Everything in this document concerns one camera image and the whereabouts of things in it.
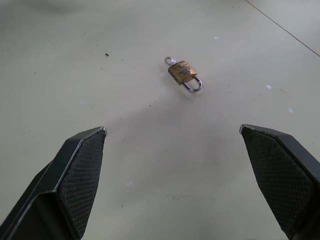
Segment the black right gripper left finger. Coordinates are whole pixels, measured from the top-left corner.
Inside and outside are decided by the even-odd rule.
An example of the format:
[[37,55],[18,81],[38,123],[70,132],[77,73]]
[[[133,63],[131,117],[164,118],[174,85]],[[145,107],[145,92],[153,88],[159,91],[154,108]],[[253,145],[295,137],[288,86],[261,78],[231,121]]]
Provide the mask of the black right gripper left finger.
[[0,225],[0,240],[81,240],[100,181],[105,127],[68,138]]

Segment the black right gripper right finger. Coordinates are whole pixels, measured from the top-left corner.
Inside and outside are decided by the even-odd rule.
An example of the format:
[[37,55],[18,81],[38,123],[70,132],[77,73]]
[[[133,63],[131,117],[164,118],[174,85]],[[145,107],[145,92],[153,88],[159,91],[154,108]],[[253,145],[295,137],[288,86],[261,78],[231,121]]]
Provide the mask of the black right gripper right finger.
[[293,136],[243,124],[257,185],[288,240],[320,240],[320,162]]

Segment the small brass padlock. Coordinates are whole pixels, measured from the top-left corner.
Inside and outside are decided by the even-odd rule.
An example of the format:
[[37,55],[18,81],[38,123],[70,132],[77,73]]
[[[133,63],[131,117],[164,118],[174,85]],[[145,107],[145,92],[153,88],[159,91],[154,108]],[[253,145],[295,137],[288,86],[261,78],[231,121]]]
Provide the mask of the small brass padlock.
[[[199,92],[203,83],[198,78],[197,72],[192,68],[192,66],[185,60],[174,63],[168,68],[168,73],[173,77],[178,85],[182,85],[186,90],[192,93]],[[188,83],[192,80],[196,80],[198,83],[197,88],[192,88]]]

